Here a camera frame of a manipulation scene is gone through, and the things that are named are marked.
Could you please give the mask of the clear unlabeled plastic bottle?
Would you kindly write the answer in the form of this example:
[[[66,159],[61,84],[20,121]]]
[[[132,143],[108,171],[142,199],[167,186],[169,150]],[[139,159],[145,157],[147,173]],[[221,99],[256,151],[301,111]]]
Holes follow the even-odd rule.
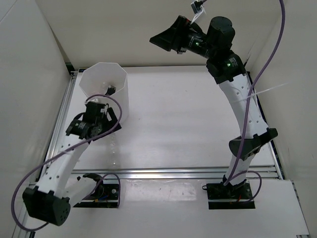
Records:
[[[120,168],[120,152],[116,133],[109,136],[108,139],[108,167],[112,170]]]

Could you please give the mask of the black label plastic bottle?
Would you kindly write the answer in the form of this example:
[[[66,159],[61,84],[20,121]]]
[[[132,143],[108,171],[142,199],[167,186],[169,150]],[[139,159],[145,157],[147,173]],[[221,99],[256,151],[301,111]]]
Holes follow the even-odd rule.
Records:
[[[113,85],[109,85],[105,95],[111,96],[116,92],[116,87]]]

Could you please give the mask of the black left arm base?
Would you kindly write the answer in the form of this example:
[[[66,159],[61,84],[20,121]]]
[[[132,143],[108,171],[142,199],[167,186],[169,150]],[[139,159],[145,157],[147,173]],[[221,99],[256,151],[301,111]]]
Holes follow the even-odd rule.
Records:
[[[117,180],[117,183],[105,183],[108,176],[113,176]],[[106,173],[104,176],[101,176],[89,173],[84,174],[83,177],[96,182],[95,188],[83,200],[91,200],[91,204],[94,204],[93,208],[119,208],[121,180],[117,174]]]

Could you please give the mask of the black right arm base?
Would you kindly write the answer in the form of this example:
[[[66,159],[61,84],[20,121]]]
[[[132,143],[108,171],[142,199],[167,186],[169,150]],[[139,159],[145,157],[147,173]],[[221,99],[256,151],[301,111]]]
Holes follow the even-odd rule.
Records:
[[[245,183],[236,190],[223,186],[222,183],[207,183],[202,186],[202,189],[207,192],[209,210],[256,208],[254,201],[250,200],[253,195],[249,183]]]

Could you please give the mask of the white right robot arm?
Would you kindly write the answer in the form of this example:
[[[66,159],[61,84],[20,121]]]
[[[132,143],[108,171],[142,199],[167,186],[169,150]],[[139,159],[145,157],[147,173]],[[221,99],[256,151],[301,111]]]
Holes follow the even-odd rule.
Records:
[[[232,49],[235,30],[226,18],[214,17],[207,33],[184,16],[175,21],[180,35],[175,50],[186,50],[207,59],[207,69],[225,94],[237,119],[240,136],[229,141],[232,159],[218,192],[228,198],[240,193],[246,183],[246,172],[261,148],[277,137],[275,128],[269,128],[263,119],[252,92],[248,75],[240,57]]]

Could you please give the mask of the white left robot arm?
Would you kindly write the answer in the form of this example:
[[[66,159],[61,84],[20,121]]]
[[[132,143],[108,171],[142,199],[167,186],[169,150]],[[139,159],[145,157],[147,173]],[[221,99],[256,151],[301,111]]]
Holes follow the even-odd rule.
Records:
[[[83,72],[80,87],[86,110],[66,129],[65,150],[47,160],[50,164],[34,188],[26,188],[23,202],[30,217],[61,226],[71,207],[86,198],[108,199],[104,177],[90,173],[67,186],[79,158],[90,143],[121,129],[129,115],[127,72],[117,63],[99,62]]]

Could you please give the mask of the white octagonal bin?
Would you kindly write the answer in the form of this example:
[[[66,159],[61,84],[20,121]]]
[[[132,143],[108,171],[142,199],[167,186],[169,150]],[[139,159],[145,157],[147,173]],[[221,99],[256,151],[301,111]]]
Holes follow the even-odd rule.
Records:
[[[117,63],[99,62],[83,71],[79,86],[87,97],[95,94],[105,95],[109,85],[116,87],[111,95],[122,108],[120,123],[129,116],[128,74]]]

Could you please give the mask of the aluminium frame rail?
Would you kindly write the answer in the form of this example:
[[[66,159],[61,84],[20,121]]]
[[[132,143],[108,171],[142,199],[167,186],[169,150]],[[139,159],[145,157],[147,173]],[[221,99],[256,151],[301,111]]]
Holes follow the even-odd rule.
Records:
[[[231,106],[203,66],[128,67],[129,116],[116,133],[120,168],[108,167],[108,139],[76,165],[121,178],[118,209],[74,208],[38,238],[273,238],[275,211],[260,193],[250,210],[209,210],[202,186],[219,182],[239,135]]]

